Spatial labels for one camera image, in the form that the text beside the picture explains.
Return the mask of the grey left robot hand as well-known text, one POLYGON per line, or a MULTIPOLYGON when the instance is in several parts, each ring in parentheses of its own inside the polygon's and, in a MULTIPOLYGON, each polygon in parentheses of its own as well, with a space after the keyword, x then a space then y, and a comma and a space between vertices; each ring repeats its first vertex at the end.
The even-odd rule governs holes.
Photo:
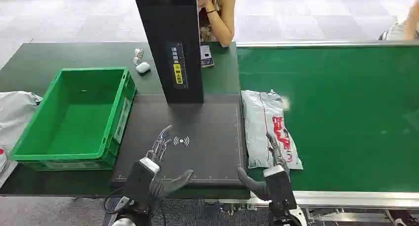
POLYGON ((160 176, 161 161, 172 139, 169 132, 172 124, 166 126, 158 135, 153 146, 145 156, 132 165, 123 189, 123 195, 137 203, 152 204, 186 186, 193 170, 186 170, 173 180, 164 180, 160 176))

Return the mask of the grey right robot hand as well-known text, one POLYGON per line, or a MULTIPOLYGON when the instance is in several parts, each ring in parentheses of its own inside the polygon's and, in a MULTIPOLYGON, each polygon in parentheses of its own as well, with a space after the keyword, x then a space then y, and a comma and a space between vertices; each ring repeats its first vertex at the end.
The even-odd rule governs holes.
POLYGON ((271 134, 266 134, 272 148, 273 166, 263 170, 264 181, 255 181, 246 171, 238 167, 237 174, 240 182, 259 199, 271 201, 275 211, 289 212, 296 209, 297 203, 292 190, 290 170, 284 160, 278 142, 271 134))

